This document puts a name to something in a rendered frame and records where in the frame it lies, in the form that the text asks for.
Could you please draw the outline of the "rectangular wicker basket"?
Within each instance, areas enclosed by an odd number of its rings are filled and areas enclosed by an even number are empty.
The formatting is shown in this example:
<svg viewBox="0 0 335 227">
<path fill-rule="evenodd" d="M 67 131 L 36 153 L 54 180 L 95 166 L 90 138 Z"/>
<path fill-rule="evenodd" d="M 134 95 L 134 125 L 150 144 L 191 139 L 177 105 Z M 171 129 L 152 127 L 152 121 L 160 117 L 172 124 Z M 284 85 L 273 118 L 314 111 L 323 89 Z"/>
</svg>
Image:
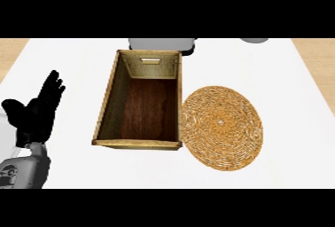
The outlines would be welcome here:
<svg viewBox="0 0 335 227">
<path fill-rule="evenodd" d="M 118 50 L 91 144 L 178 150 L 180 106 L 181 53 Z"/>
</svg>

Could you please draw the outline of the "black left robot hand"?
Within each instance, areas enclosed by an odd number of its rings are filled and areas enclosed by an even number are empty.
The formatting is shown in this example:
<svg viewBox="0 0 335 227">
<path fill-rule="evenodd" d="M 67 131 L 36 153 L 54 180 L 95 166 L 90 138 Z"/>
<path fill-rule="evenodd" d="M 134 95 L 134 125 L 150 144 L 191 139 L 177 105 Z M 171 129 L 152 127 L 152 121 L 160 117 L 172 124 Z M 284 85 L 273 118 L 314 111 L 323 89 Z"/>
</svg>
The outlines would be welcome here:
<svg viewBox="0 0 335 227">
<path fill-rule="evenodd" d="M 51 70 L 39 94 L 26 105 L 11 98 L 1 102 L 8 124 L 17 129 L 16 147 L 23 148 L 32 142 L 44 144 L 48 140 L 63 91 L 59 72 Z"/>
</svg>

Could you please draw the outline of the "grey appliance with black base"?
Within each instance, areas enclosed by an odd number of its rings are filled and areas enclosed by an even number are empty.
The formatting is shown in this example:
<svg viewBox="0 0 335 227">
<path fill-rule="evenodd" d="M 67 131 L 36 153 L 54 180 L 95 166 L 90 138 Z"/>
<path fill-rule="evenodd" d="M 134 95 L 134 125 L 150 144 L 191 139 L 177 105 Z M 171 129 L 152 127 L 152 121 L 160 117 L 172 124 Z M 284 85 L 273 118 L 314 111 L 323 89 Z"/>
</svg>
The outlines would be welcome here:
<svg viewBox="0 0 335 227">
<path fill-rule="evenodd" d="M 194 51 L 194 38 L 129 38 L 131 50 L 180 51 L 188 56 Z"/>
</svg>

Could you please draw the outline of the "round woven placemat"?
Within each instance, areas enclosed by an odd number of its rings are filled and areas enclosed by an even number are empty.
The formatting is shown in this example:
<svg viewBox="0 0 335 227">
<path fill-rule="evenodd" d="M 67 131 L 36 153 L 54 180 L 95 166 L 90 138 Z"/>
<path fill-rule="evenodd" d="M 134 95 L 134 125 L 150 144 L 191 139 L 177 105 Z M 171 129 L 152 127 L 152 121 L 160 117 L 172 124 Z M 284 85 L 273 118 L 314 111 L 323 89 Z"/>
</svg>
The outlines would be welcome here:
<svg viewBox="0 0 335 227">
<path fill-rule="evenodd" d="M 199 88 L 180 110 L 181 141 L 194 159 L 221 171 L 240 170 L 262 145 L 259 115 L 247 99 L 221 86 Z"/>
</svg>

